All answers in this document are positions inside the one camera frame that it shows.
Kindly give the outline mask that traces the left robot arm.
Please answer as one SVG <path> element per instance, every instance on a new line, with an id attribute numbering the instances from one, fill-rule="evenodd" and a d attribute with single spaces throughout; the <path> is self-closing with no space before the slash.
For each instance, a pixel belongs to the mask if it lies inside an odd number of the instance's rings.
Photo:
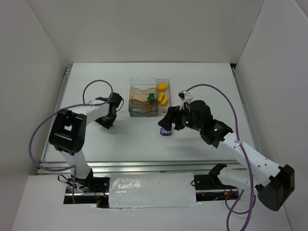
<path id="1" fill-rule="evenodd" d="M 97 185 L 82 151 L 86 127 L 96 122 L 106 129 L 111 128 L 117 117 L 117 109 L 123 101 L 123 98 L 114 92 L 110 99 L 98 97 L 89 106 L 73 110 L 61 109 L 56 115 L 49 143 L 61 153 L 68 166 L 74 166 L 71 176 L 86 191 L 95 191 Z"/>

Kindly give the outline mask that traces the yellow flower lego piece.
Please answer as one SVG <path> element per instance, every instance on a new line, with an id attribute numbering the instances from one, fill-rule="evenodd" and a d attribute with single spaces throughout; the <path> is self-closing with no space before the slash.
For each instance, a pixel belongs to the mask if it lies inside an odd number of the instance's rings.
<path id="1" fill-rule="evenodd" d="M 157 85 L 157 91 L 158 92 L 165 92 L 167 91 L 168 84 L 167 83 L 160 83 Z"/>

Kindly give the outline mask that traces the yellow lego brick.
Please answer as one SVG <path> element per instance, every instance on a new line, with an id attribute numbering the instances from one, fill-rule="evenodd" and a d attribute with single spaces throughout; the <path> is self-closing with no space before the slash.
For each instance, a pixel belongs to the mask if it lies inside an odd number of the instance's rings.
<path id="1" fill-rule="evenodd" d="M 164 98 L 163 98 L 163 100 L 161 101 L 160 104 L 161 104 L 161 106 L 166 106 L 167 102 L 168 102 L 168 97 L 164 96 Z"/>
<path id="2" fill-rule="evenodd" d="M 159 93 L 159 96 L 158 96 L 157 101 L 158 101 L 159 103 L 161 103 L 161 101 L 163 100 L 163 98 L 164 98 L 164 93 L 161 92 L 161 93 Z"/>

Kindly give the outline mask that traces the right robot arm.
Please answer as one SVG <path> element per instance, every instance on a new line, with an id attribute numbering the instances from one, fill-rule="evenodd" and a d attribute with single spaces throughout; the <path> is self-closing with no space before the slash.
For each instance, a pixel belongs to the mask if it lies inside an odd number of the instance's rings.
<path id="1" fill-rule="evenodd" d="M 216 165 L 211 174 L 222 184 L 252 189 L 272 211 L 278 211 L 295 189 L 295 170 L 290 165 L 281 166 L 241 141 L 232 128 L 213 118 L 210 107 L 202 100 L 169 107 L 158 125 L 166 131 L 196 130 L 206 144 L 230 154 L 249 171 L 248 178 L 237 180 L 226 164 Z"/>

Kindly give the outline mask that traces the green square lego brick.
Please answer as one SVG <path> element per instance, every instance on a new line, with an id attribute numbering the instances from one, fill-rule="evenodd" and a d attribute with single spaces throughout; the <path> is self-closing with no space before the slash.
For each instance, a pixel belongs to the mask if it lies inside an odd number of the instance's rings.
<path id="1" fill-rule="evenodd" d="M 147 97 L 147 100 L 150 101 L 150 102 L 153 101 L 154 99 L 155 99 L 155 98 L 154 98 L 154 96 L 152 96 L 152 95 L 149 95 L 149 96 Z"/>

